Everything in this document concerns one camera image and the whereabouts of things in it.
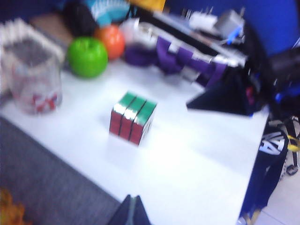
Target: purple cloth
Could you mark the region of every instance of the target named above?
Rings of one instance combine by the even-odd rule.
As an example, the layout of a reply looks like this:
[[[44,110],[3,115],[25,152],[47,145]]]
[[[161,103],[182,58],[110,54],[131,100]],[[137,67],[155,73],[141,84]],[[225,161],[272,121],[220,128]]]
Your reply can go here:
[[[225,64],[207,63],[192,59],[193,53],[183,47],[178,52],[168,52],[171,42],[157,38],[156,49],[149,50],[139,45],[128,46],[125,50],[125,61],[134,66],[156,65],[167,75],[179,73],[185,66],[201,73],[201,85],[210,87],[222,78]]]

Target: clear plastic container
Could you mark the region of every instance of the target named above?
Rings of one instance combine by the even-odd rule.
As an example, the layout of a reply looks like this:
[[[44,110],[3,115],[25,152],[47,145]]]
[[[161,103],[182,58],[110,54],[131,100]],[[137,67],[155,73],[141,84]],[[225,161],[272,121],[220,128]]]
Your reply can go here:
[[[17,106],[32,114],[55,110],[62,101],[57,57],[32,39],[4,48],[1,65]]]

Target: orange ball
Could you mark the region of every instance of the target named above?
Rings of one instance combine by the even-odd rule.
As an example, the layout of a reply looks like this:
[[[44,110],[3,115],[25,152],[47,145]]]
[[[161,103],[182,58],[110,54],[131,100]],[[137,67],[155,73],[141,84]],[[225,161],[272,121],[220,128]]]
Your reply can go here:
[[[116,25],[96,28],[94,37],[103,42],[107,50],[108,59],[114,60],[123,54],[125,49],[125,39]]]

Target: green apple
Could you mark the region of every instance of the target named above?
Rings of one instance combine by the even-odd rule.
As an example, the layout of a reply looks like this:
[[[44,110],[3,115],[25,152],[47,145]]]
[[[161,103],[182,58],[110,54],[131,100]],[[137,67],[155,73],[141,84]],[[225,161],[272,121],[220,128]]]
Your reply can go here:
[[[69,46],[67,59],[73,72],[82,77],[96,77],[107,66],[107,51],[93,37],[78,37]]]

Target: yellow strap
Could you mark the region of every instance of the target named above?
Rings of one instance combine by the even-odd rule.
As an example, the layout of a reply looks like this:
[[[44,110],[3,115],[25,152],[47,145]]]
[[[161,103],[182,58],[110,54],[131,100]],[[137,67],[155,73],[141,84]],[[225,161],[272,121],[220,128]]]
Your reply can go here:
[[[290,135],[288,135],[287,138],[290,139],[290,140],[294,140],[296,142],[296,145],[288,144],[287,149],[290,150],[290,151],[293,151],[293,152],[300,151],[300,141],[297,138],[294,138]]]

